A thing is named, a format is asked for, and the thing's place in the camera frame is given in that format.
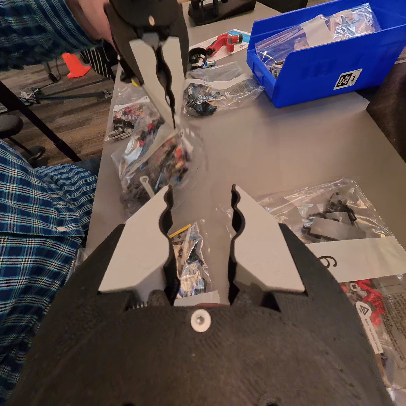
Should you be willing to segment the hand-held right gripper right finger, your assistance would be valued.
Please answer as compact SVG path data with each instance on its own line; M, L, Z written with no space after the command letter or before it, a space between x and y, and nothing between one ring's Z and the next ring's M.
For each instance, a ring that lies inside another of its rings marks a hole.
M228 260L228 301L253 290L258 303L271 292L302 294L299 275L278 221L240 186L231 188L231 239Z

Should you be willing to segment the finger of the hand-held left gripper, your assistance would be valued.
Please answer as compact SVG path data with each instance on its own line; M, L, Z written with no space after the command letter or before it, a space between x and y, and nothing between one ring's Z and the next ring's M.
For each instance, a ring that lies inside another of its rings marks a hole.
M166 68L166 98L169 103L172 124L177 126L180 122L179 114L185 81L180 40L178 37L168 37L163 43L163 61Z
M158 60L154 49L141 39L131 40L129 46L142 77L139 79L140 82L143 82L142 88L166 123L175 129L172 109L167 102L164 86L157 75Z

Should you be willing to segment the small clear bag of lego pieces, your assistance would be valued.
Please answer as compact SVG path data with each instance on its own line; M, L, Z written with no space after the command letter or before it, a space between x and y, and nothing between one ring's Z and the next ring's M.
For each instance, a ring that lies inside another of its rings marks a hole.
M219 303L218 291L211 280L212 267L205 219L192 222L169 235L173 246L179 288L175 306L194 305L199 302Z

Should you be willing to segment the clear bag of mixed lego pieces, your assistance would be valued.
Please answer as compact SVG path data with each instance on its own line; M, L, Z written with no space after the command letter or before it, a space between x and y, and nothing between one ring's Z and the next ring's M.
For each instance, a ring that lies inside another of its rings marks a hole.
M194 189L207 170L207 155L200 134L190 128L159 136L153 128L132 135L111 155L121 186L125 219L135 214L165 186L173 188L175 207Z

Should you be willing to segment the blue plastic bin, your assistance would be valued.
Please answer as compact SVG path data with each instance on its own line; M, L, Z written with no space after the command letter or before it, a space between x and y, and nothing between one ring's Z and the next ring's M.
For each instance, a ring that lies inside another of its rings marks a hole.
M381 31L293 51L276 79L255 44L317 15L333 15L369 3ZM247 64L275 107L285 107L382 84L406 43L405 1L331 1L255 21Z

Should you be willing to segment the clear bag of black lego pieces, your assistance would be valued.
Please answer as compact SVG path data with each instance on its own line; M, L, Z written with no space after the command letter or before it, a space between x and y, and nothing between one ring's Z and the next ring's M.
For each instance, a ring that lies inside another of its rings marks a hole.
M255 100L263 90L237 62L191 70L185 79L183 111L190 116L208 117L240 108Z

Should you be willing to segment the clear bag of colourful lego pieces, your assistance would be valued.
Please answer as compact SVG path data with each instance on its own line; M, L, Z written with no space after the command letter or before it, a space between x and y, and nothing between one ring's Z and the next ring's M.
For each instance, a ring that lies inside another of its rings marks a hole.
M106 130L104 140L118 141L135 133L147 130L150 125L159 128L165 123L148 96L133 99L124 104L115 104L112 120Z

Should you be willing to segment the clear bag of grey lego pieces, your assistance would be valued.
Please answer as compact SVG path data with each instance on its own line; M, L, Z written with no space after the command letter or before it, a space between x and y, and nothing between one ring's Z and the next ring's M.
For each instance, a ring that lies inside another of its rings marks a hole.
M255 198L339 283L405 286L406 253L358 183L341 178Z

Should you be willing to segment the white blue paper sheet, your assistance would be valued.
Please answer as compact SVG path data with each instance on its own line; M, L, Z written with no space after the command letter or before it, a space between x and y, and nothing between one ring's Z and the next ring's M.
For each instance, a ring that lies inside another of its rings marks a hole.
M227 33L229 33L229 34L231 34L233 36L241 34L242 35L242 42L240 44L236 44L235 48L234 48L234 51L231 52L231 53L226 50L226 46L221 47L221 49L214 56L208 57L208 60L218 61L220 59L223 59L223 58L226 58L228 56L234 55L234 54L236 54L236 53L238 53L238 52L240 52L242 50L246 50L248 48L251 33L247 33L247 32L244 32L244 31L241 31L241 30L238 30L238 29L229 30ZM192 50L194 48L207 48L212 42L214 42L217 39L217 37L219 35L220 34L215 35L214 37L208 38L208 39L206 39L204 41L201 41L200 43L196 43L194 45L191 45L189 47L189 50Z

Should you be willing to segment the orange traffic cone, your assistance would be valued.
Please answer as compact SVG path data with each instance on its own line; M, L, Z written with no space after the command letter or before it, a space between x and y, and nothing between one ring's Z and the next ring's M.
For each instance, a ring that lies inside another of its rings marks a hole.
M79 58L74 54L63 53L62 59L69 69L69 73L67 74L67 78L69 79L82 78L91 70L90 66L82 64Z

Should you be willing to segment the black device stand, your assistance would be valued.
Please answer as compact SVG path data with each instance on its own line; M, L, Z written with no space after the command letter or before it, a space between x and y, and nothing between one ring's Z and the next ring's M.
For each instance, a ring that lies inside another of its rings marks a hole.
M251 12L255 6L255 0L191 0L188 15L196 26L203 26Z

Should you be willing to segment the black tripod on floor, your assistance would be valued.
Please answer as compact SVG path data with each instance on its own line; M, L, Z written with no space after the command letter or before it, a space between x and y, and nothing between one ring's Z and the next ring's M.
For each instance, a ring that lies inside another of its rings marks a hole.
M46 94L43 88L28 88L26 90L21 90L18 95L18 99L22 101L27 106L32 106L34 104L41 104L43 100L46 101L59 101L59 100L73 100L73 99L109 99L112 97L112 91L104 89L102 91L95 91L90 93L80 93L80 94L65 94L62 93L52 93Z

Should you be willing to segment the person's plaid shirt torso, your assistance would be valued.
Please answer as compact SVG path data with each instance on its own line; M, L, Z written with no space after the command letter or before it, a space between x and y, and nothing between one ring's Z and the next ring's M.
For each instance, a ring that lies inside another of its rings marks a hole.
M0 143L0 402L15 388L39 326L89 229L97 175L33 168Z

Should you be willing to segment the clear bag with white strip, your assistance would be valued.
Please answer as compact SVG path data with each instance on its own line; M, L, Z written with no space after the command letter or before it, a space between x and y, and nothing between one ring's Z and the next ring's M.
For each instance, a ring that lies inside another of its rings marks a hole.
M281 63L291 52L333 41L334 37L328 28L327 18L318 15L256 43L255 51L261 62L270 66L273 63Z

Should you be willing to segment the black table leg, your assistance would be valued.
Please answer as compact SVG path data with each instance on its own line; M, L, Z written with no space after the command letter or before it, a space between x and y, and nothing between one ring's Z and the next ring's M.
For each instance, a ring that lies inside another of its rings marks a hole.
M66 157L74 163L82 159L75 151L61 138L59 138L33 111L31 111L3 82L0 82L0 102L8 111L19 111L39 131L41 131Z

